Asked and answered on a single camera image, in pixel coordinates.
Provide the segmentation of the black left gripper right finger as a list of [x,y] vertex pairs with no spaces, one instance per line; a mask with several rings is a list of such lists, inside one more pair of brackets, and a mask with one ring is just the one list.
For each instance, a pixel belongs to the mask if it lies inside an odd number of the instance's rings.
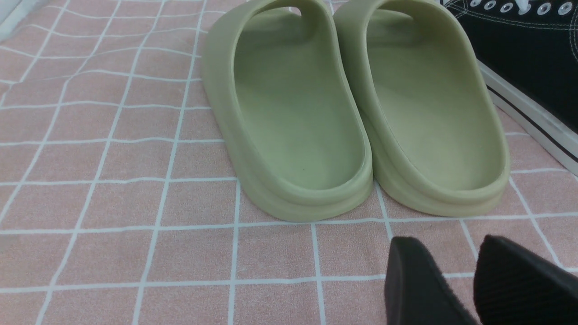
[[578,322],[576,276],[503,236],[484,237],[473,288],[484,325]]

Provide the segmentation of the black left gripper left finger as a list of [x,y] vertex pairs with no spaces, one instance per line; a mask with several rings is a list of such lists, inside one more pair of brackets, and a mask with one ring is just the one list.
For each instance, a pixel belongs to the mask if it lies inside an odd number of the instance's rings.
[[429,250],[413,237],[390,243],[384,288],[388,325],[476,325]]

